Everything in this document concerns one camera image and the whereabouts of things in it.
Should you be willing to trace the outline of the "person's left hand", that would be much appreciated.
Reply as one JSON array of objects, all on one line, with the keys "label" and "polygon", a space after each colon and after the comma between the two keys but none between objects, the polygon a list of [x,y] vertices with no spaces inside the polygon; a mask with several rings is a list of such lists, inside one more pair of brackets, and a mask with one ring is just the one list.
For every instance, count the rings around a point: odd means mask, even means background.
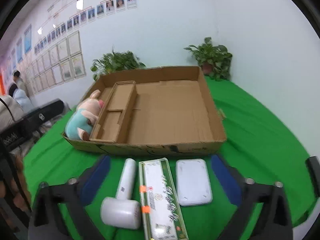
[{"label": "person's left hand", "polygon": [[13,204],[24,212],[31,211],[31,195],[23,173],[20,156],[9,153],[14,169],[10,168],[8,159],[1,153],[1,198],[8,197]]}]

